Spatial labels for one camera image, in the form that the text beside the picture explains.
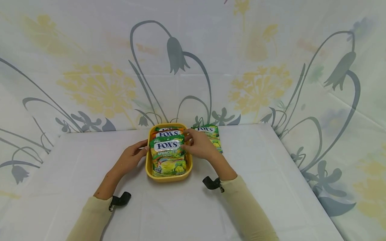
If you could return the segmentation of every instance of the white table surface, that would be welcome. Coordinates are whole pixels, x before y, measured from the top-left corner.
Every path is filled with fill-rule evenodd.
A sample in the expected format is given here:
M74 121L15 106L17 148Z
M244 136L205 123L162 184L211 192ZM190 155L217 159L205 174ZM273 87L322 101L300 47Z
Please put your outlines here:
M343 240L280 140L268 124L221 126L224 156L265 210L280 240ZM148 130L65 134L34 175L23 197L2 219L2 237L23 241L65 240L83 205L129 145ZM144 160L124 177L115 195L132 194L115 210L102 240L242 240L220 190L202 179L216 174L193 159L189 177L158 184Z

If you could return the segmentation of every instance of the floral fabric wall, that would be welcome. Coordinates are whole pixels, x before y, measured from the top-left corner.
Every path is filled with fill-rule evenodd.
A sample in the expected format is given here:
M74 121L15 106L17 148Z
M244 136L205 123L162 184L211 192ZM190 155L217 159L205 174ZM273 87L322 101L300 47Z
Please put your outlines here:
M0 3L0 219L63 133L270 123L342 236L386 240L384 9Z

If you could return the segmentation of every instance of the beige long-sleeve shirt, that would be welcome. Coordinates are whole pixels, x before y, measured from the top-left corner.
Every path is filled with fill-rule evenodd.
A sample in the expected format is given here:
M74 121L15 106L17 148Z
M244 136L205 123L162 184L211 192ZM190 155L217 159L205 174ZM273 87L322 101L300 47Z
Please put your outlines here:
M271 222L240 176L234 180L221 181L221 186L224 188L222 194L245 240L279 240ZM112 214L109 211L111 200L90 197L67 241L99 241Z

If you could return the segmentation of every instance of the fox's candy bag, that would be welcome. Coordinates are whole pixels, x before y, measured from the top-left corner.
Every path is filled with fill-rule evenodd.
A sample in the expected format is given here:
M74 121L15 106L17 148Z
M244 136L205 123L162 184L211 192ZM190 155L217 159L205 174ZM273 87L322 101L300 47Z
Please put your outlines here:
M210 141L215 145L217 150L222 153L220 135L218 133L218 127L215 125L205 125L194 128L196 131L203 131L209 137Z
M151 134L151 139L154 139L156 137L171 137L176 135L182 135L184 132L184 128L178 128L174 130L167 130L167 131L157 131Z
M186 172L185 151L181 148L185 136L156 137L150 141L153 157L152 175L170 177Z
M169 126L169 127L156 127L155 128L155 131L169 131L169 130L174 130L174 129L178 129L180 127L176 127L176 126Z

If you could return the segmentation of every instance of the yellow tray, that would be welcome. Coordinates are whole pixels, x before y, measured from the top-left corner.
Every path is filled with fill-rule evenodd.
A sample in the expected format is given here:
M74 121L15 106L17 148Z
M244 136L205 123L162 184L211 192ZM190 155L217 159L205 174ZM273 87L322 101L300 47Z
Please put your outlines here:
M151 128L149 131L149 137L148 137L147 145L150 144L151 133L155 132L156 127L165 128L165 127L170 127L170 126L180 127L180 128L184 128L184 130L186 130L186 126L183 124L180 124L180 123L167 123L167 124L159 124L159 125L153 126L153 128ZM156 182L176 182L176 181L184 180L185 178L188 177L188 175L190 174L190 171L192 170L192 167L193 167L192 155L190 155L189 153L186 152L185 157L186 157L186 172L184 174L178 175L178 176L171 176L171 177L155 177L151 174L151 172L153 170L153 164L152 164L153 163L153 157L151 156L151 152L149 151L147 153L147 156L146 156L146 173L151 179L153 179Z

